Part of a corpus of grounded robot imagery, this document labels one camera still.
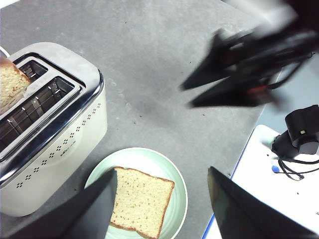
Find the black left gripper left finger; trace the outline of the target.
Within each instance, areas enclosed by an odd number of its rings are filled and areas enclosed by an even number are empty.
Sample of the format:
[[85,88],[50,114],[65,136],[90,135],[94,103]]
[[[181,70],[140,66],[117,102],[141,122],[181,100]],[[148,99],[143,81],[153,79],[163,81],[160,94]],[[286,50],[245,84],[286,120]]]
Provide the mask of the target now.
[[117,172],[109,170],[64,204],[10,239],[103,239],[112,216]]

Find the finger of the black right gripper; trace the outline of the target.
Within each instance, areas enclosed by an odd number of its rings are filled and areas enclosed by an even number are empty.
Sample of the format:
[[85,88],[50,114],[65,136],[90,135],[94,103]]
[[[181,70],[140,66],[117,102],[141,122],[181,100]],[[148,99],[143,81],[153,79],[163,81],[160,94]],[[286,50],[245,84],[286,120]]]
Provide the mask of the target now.
[[235,70],[229,70],[227,60],[230,47],[240,38],[239,33],[232,34],[225,29],[218,29],[212,38],[210,49],[195,70],[180,85],[182,90],[190,90],[222,79],[239,81]]
[[221,82],[190,101],[192,107],[256,107],[266,101],[266,86],[259,83]]

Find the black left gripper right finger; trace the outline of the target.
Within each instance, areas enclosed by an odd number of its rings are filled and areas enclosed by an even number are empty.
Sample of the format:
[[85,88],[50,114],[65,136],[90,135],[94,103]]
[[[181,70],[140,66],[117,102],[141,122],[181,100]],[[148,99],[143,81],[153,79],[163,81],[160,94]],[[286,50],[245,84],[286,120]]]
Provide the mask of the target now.
[[211,206],[223,239],[317,239],[318,234],[261,202],[214,167],[208,168]]

